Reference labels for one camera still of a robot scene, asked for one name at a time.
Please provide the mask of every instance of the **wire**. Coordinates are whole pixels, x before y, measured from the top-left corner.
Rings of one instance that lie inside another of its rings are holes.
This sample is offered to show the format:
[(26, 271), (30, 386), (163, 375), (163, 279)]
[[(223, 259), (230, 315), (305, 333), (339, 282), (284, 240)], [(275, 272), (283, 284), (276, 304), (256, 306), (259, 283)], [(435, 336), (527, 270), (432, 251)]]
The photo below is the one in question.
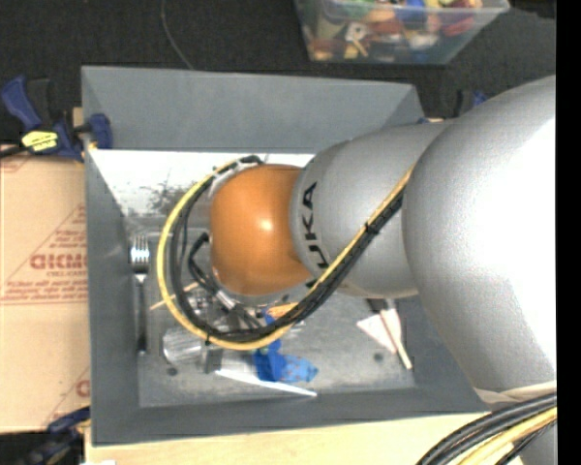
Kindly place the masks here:
[[(193, 334), (223, 348), (233, 350), (254, 350), (262, 348), (280, 338), (294, 324), (312, 315), (320, 308), (342, 283), (363, 251), (388, 222), (389, 218), (400, 209), (402, 206), (403, 191), (413, 171), (413, 167), (407, 170), (394, 189), (392, 189), (379, 207), (373, 212), (347, 247), (336, 257), (323, 275), (314, 282), (303, 299), (290, 308), (288, 312), (268, 325), (261, 325), (260, 327), (252, 326), (233, 331), (221, 331), (200, 319), (183, 293), (180, 270), (181, 261), (177, 259), (180, 232), (176, 230), (181, 229), (181, 226), (185, 224), (196, 200), (206, 191), (216, 177), (229, 169), (237, 167), (239, 163), (254, 163), (256, 160), (260, 161), (258, 157), (252, 156), (229, 162), (192, 186), (168, 216), (162, 229), (157, 252), (157, 276), (160, 293), (170, 313)], [(170, 239), (168, 269), (175, 296), (170, 295), (165, 277), (167, 268), (166, 248), (170, 235), (172, 238)], [(192, 273), (194, 272), (196, 272), (195, 278), (199, 277), (202, 279), (201, 271), (192, 267)]]
[(526, 436), (537, 432), (545, 426), (552, 424), (558, 417), (557, 407), (551, 408), (542, 412), (535, 417), (528, 418), (514, 427), (508, 429), (501, 434), (498, 434), (493, 439), (489, 440), (469, 456), (467, 456), (460, 465), (476, 465), (481, 464), (486, 458), (489, 458), (497, 451), (501, 450), (508, 444), (525, 438)]
[(498, 461), (495, 465), (507, 465), (516, 458), (534, 439), (539, 438), (542, 434), (544, 434), (547, 430), (553, 427), (557, 423), (557, 420), (545, 425), (540, 430), (529, 434), (528, 436), (524, 437), (523, 439), (519, 440), (515, 443), (514, 447), (506, 453), (500, 461)]
[(439, 441), (420, 458), (417, 464), (448, 464), (454, 458), (496, 434), (552, 408), (557, 408), (557, 392), (555, 391), (478, 418)]
[(162, 18), (162, 25), (164, 26), (164, 32), (166, 33), (166, 37), (168, 38), (168, 41), (170, 42), (170, 45), (172, 46), (172, 48), (174, 49), (176, 54), (183, 61), (183, 63), (187, 66), (187, 68), (194, 70), (195, 67), (192, 65), (192, 62), (190, 62), (189, 59), (183, 54), (183, 52), (181, 51), (181, 48), (179, 48), (178, 44), (174, 40), (174, 37), (172, 37), (172, 33), (170, 32), (170, 29), (168, 26), (168, 21), (166, 19), (166, 6), (167, 6), (167, 4), (168, 4), (168, 0), (162, 0), (161, 10), (160, 10), (160, 16)]
[(16, 155), (17, 153), (21, 153), (26, 151), (28, 148), (25, 146), (10, 146), (9, 148), (5, 148), (4, 150), (0, 150), (0, 160), (10, 157), (12, 155)]

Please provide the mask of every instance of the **black floor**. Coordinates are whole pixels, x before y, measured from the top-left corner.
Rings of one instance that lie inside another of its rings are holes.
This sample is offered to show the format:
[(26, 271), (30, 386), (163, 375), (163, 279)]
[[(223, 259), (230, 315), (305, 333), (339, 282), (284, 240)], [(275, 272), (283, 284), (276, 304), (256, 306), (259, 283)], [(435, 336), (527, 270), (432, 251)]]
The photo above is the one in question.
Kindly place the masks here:
[[(0, 0), (0, 88), (19, 74), (50, 78), (56, 104), (80, 104), (81, 65), (184, 68), (164, 32), (162, 0)], [(372, 78), (417, 87), (430, 116), (452, 116), (458, 92), (494, 96), (556, 73), (554, 2), (512, 1), (445, 67), (311, 63), (291, 0), (168, 0), (176, 43), (198, 70)], [(0, 101), (0, 140), (19, 123)], [(0, 437), (0, 463), (22, 456), (43, 436)]]

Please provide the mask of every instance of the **orange sphere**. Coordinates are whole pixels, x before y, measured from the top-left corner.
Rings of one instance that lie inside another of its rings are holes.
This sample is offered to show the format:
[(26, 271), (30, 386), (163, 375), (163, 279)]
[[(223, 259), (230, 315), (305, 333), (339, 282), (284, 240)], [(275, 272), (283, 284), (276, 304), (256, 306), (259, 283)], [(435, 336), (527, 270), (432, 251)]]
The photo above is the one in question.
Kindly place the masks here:
[(289, 226), (292, 188), (301, 169), (261, 165), (226, 181), (211, 203), (211, 265), (225, 288), (269, 295), (306, 281)]

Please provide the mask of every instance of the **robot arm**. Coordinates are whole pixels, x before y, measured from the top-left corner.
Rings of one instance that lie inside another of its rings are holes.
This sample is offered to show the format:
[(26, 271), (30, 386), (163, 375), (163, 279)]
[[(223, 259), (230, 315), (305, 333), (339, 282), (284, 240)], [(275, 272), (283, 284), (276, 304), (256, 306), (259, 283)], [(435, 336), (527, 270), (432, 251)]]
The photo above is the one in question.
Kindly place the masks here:
[[(475, 388), (554, 386), (555, 94), (548, 77), (457, 119), (337, 144), (305, 168), (239, 171), (212, 197), (211, 273), (200, 279), (230, 311), (306, 280), (308, 293), (273, 324), (222, 332), (186, 314), (180, 281), (173, 279), (174, 301), (158, 264), (168, 308), (200, 337), (249, 350), (283, 335), (335, 289), (418, 295)], [(168, 218), (158, 257), (169, 246), (170, 269), (183, 259), (180, 232), (168, 237), (186, 226), (191, 199), (226, 169)]]

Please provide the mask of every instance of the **clear plastic bin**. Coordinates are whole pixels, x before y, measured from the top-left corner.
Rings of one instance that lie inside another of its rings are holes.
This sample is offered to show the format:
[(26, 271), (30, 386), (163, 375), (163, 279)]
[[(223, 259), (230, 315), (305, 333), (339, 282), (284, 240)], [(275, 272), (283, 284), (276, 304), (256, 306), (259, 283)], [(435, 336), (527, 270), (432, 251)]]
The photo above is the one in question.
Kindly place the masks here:
[(466, 0), (458, 7), (415, 7), (355, 0), (294, 0), (311, 60), (446, 64), (507, 0)]

